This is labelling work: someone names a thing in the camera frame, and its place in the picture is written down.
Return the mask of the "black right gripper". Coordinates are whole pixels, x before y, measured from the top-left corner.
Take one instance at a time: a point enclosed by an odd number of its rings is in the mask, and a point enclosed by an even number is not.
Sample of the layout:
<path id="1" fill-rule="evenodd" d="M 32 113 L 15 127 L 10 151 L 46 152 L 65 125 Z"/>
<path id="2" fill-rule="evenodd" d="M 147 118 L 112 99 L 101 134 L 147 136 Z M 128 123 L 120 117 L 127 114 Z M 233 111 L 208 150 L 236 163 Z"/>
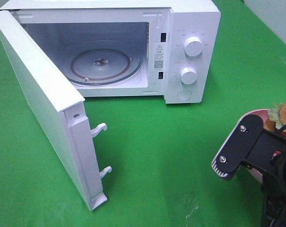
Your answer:
<path id="1" fill-rule="evenodd" d="M 263 119 L 255 114 L 238 121 L 211 166 L 228 181 L 244 161 L 262 175 L 262 226 L 286 227 L 286 139 L 263 131 Z"/>

